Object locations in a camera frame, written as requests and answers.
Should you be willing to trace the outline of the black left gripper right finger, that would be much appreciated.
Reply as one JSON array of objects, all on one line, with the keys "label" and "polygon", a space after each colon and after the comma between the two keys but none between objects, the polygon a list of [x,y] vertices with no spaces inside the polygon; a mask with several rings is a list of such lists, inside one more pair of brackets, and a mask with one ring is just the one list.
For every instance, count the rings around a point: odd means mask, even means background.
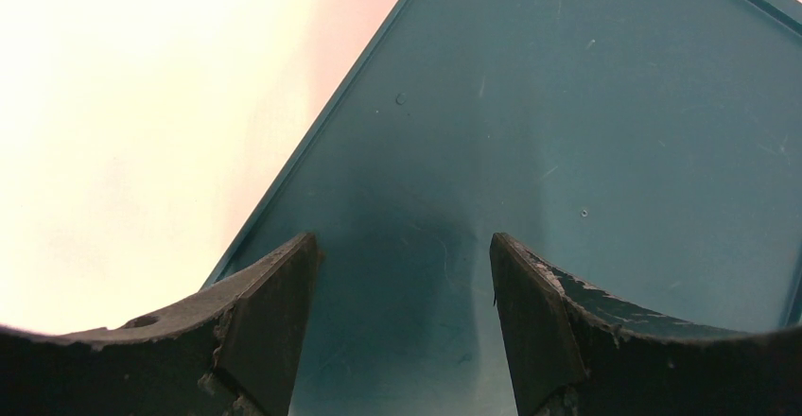
[{"label": "black left gripper right finger", "polygon": [[521,415],[797,415],[801,330],[673,318],[544,261],[505,233],[490,261]]}]

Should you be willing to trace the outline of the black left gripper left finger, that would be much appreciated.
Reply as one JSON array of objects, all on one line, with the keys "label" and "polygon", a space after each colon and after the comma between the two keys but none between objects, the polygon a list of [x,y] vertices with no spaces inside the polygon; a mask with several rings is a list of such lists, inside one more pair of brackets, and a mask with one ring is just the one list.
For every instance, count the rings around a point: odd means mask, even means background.
[{"label": "black left gripper left finger", "polygon": [[251,266],[128,321],[1,331],[5,415],[285,415],[322,255],[298,234]]}]

